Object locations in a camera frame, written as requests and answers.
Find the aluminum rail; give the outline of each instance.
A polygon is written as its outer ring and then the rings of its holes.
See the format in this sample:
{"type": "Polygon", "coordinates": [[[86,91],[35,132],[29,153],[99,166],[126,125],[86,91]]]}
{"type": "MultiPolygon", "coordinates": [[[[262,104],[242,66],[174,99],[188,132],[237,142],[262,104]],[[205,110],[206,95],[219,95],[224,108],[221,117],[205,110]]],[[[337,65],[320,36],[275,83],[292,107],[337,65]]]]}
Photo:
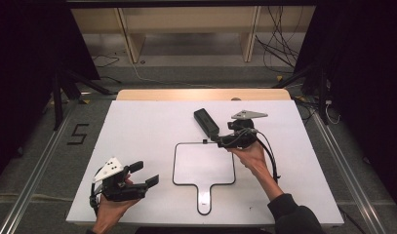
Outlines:
{"type": "Polygon", "coordinates": [[[354,201],[356,202],[357,207],[359,208],[360,213],[362,214],[363,218],[366,221],[366,224],[369,227],[369,230],[373,234],[387,233],[377,214],[377,211],[375,210],[369,197],[366,195],[365,191],[360,185],[360,182],[357,179],[356,175],[350,168],[329,126],[325,126],[325,124],[316,113],[314,113],[313,116],[324,140],[329,146],[329,149],[332,153],[333,158],[335,159],[337,167],[340,170],[341,175],[343,176],[344,181],[346,182],[347,187],[354,201]]]}
{"type": "Polygon", "coordinates": [[[43,153],[34,167],[34,170],[31,173],[27,183],[25,184],[24,189],[22,190],[15,204],[12,206],[12,209],[7,214],[3,225],[0,227],[0,234],[15,233],[17,227],[20,224],[21,218],[24,215],[24,212],[30,203],[31,196],[36,190],[43,173],[46,171],[47,165],[50,163],[53,153],[59,144],[60,137],[62,136],[64,129],[70,119],[70,115],[77,106],[77,103],[78,100],[76,99],[71,100],[67,105],[64,121],[62,121],[58,130],[54,131],[50,137],[50,140],[47,143],[46,148],[43,150],[43,153]]]}

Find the black sleeve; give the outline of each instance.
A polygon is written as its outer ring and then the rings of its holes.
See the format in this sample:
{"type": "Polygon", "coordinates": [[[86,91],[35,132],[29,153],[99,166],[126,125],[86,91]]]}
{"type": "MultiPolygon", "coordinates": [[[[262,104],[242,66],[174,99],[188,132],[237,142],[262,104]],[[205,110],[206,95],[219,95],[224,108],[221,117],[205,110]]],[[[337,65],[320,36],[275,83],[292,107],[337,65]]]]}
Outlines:
{"type": "Polygon", "coordinates": [[[324,234],[316,215],[309,208],[299,206],[291,194],[283,194],[268,204],[275,219],[276,234],[324,234]]]}

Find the cable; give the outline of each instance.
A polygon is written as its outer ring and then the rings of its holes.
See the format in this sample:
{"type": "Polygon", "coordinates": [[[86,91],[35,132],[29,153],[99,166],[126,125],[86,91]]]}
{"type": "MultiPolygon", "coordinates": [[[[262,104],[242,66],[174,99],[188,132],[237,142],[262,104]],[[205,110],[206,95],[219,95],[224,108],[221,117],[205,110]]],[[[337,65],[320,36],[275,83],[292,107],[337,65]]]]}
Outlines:
{"type": "Polygon", "coordinates": [[[110,64],[113,64],[113,63],[115,63],[116,61],[119,60],[118,57],[109,57],[109,56],[104,56],[104,55],[98,55],[98,56],[92,58],[92,60],[95,61],[96,59],[98,59],[98,58],[100,58],[100,57],[105,57],[105,58],[108,58],[108,59],[115,59],[115,60],[112,61],[112,62],[110,62],[110,63],[107,63],[107,64],[105,64],[105,65],[97,65],[97,67],[106,67],[106,66],[109,66],[110,64]]]}
{"type": "Polygon", "coordinates": [[[296,52],[295,50],[291,49],[290,46],[288,45],[288,42],[293,38],[293,36],[295,35],[295,33],[296,33],[296,31],[297,31],[297,29],[298,29],[298,27],[299,27],[299,24],[300,24],[301,18],[302,18],[302,14],[303,14],[303,8],[301,8],[301,12],[300,12],[300,15],[299,15],[299,17],[298,17],[298,23],[297,23],[297,25],[296,25],[296,28],[295,28],[295,30],[293,31],[293,33],[292,33],[292,35],[290,36],[290,38],[287,39],[287,40],[284,39],[283,30],[282,30],[282,17],[283,17],[283,12],[284,12],[283,6],[280,6],[280,7],[278,8],[278,11],[276,12],[275,16],[273,16],[273,13],[271,12],[271,9],[270,9],[269,7],[267,7],[267,9],[268,9],[268,13],[270,14],[271,19],[273,20],[273,23],[274,23],[274,30],[273,30],[273,32],[272,32],[272,36],[271,36],[270,40],[268,41],[268,43],[266,43],[266,44],[265,44],[265,43],[262,43],[262,42],[258,39],[258,37],[256,36],[258,42],[261,43],[261,45],[262,45],[263,48],[264,48],[264,57],[265,57],[265,51],[268,51],[268,52],[270,53],[270,55],[273,55],[273,56],[275,56],[276,58],[278,58],[278,59],[280,59],[281,61],[283,61],[284,63],[286,63],[287,65],[289,65],[289,66],[291,66],[291,67],[294,67],[294,66],[292,65],[291,61],[290,61],[289,56],[291,56],[294,60],[297,60],[298,52],[296,52]],[[279,49],[276,48],[276,47],[270,46],[270,43],[272,42],[273,39],[275,39],[275,42],[278,43],[278,44],[280,44],[280,46],[283,47],[283,50],[279,50],[279,49]],[[287,61],[285,61],[283,58],[281,58],[280,56],[278,56],[277,54],[275,54],[272,50],[275,50],[275,51],[277,51],[277,52],[282,53],[282,54],[286,57],[287,61]]]}
{"type": "Polygon", "coordinates": [[[116,83],[122,84],[122,81],[117,80],[117,79],[115,79],[115,78],[112,78],[112,77],[110,77],[110,76],[100,76],[100,79],[110,79],[110,80],[115,81],[116,83]]]}
{"type": "MultiPolygon", "coordinates": [[[[95,176],[100,172],[102,168],[99,168],[98,171],[95,173],[95,176]]],[[[95,193],[95,182],[92,183],[91,186],[91,196],[89,196],[89,204],[91,207],[94,209],[95,215],[98,216],[98,210],[99,210],[99,198],[98,195],[99,193],[95,193]]]]}
{"type": "Polygon", "coordinates": [[[347,219],[349,219],[356,227],[359,229],[359,231],[363,234],[366,234],[366,232],[362,229],[362,227],[357,223],[347,212],[345,212],[340,206],[337,206],[338,210],[345,216],[347,219]]]}
{"type": "Polygon", "coordinates": [[[271,149],[271,145],[270,145],[270,143],[268,142],[267,137],[265,137],[265,135],[264,135],[263,133],[261,133],[261,132],[259,132],[259,131],[258,131],[258,133],[261,134],[261,135],[265,138],[265,140],[267,141],[268,146],[270,147],[271,152],[270,152],[270,150],[268,150],[268,148],[265,146],[265,144],[257,137],[258,143],[261,144],[262,148],[264,148],[265,152],[267,152],[267,154],[268,154],[268,156],[269,156],[269,158],[270,158],[271,166],[272,166],[272,169],[273,169],[273,179],[274,179],[274,181],[278,184],[278,179],[279,179],[280,177],[277,175],[277,167],[276,167],[276,162],[275,162],[274,154],[273,154],[272,149],[271,149]]]}
{"type": "MultiPolygon", "coordinates": [[[[18,198],[17,193],[0,193],[0,198],[18,198]]],[[[73,202],[73,198],[53,197],[45,194],[35,193],[31,195],[31,201],[60,201],[60,202],[73,202]]]]}
{"type": "Polygon", "coordinates": [[[237,142],[243,135],[245,135],[245,134],[251,134],[251,131],[252,131],[252,129],[250,129],[250,128],[245,128],[244,131],[242,131],[242,132],[240,133],[240,135],[239,135],[237,138],[235,138],[234,140],[232,140],[232,141],[229,142],[229,143],[224,143],[224,142],[223,142],[223,137],[221,137],[221,138],[219,139],[219,141],[221,142],[221,144],[222,144],[223,146],[229,146],[229,145],[231,145],[231,144],[237,142]]]}
{"type": "Polygon", "coordinates": [[[315,102],[304,101],[300,97],[291,97],[291,98],[292,98],[292,100],[295,101],[296,105],[304,107],[307,110],[307,112],[309,113],[309,115],[307,117],[304,117],[304,118],[301,117],[301,120],[303,120],[303,121],[305,120],[304,126],[306,126],[308,121],[310,121],[311,117],[316,112],[316,110],[319,109],[319,104],[315,103],[315,102]]]}
{"type": "Polygon", "coordinates": [[[296,84],[296,85],[292,85],[292,86],[286,86],[285,89],[287,90],[287,89],[295,88],[295,87],[302,86],[302,85],[303,84],[296,84]]]}
{"type": "Polygon", "coordinates": [[[330,121],[332,124],[338,124],[338,122],[340,122],[340,115],[337,117],[337,121],[336,121],[336,122],[333,122],[332,118],[329,116],[328,108],[329,108],[329,104],[326,105],[326,115],[327,115],[329,121],[330,121]]]}
{"type": "Polygon", "coordinates": [[[186,86],[192,86],[192,87],[207,87],[207,88],[213,88],[213,89],[218,89],[216,86],[210,86],[210,85],[193,85],[193,84],[188,84],[188,83],[183,83],[183,82],[164,82],[164,81],[158,81],[158,80],[153,80],[153,79],[146,79],[142,78],[139,76],[137,68],[134,66],[133,63],[131,63],[132,67],[135,70],[135,73],[137,74],[138,79],[141,81],[148,81],[148,82],[156,82],[159,84],[164,84],[164,85],[173,85],[173,84],[178,84],[178,85],[186,85],[186,86]]]}

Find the human hand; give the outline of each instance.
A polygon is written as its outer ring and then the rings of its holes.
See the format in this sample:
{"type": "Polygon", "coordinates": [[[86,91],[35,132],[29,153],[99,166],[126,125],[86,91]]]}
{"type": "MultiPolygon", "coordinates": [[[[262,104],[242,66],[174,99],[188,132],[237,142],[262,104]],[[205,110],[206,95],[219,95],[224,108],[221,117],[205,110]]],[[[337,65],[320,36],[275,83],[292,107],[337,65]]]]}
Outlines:
{"type": "Polygon", "coordinates": [[[244,149],[227,148],[227,150],[237,155],[241,163],[250,169],[254,175],[259,169],[268,170],[265,163],[264,149],[258,141],[244,149]]]}
{"type": "MultiPolygon", "coordinates": [[[[127,184],[134,184],[129,180],[130,175],[127,175],[125,182],[127,184]]],[[[107,199],[100,195],[98,217],[93,227],[93,231],[97,234],[106,233],[109,231],[119,219],[123,216],[126,210],[136,204],[140,199],[130,200],[125,202],[107,201],[107,199]]]]}
{"type": "Polygon", "coordinates": [[[227,150],[237,155],[237,157],[240,158],[241,163],[244,164],[246,168],[250,169],[253,175],[257,178],[270,201],[283,194],[283,191],[274,181],[270,171],[267,168],[264,157],[264,149],[258,141],[244,149],[228,148],[227,150]]]}

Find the white plastic part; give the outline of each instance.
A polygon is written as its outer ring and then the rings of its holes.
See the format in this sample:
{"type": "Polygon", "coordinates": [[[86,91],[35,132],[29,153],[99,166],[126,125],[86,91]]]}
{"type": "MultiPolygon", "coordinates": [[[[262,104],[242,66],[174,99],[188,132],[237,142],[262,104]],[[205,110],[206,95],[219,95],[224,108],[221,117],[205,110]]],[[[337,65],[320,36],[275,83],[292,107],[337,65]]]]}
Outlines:
{"type": "Polygon", "coordinates": [[[247,120],[247,119],[261,118],[261,117],[267,117],[267,116],[268,115],[266,113],[242,110],[242,111],[236,113],[235,115],[231,116],[231,118],[238,119],[238,120],[247,120]]]}
{"type": "Polygon", "coordinates": [[[122,164],[118,161],[117,158],[112,157],[109,159],[109,161],[106,162],[106,164],[101,168],[101,170],[95,175],[94,181],[98,182],[104,178],[113,176],[115,174],[118,174],[123,171],[122,164]]]}

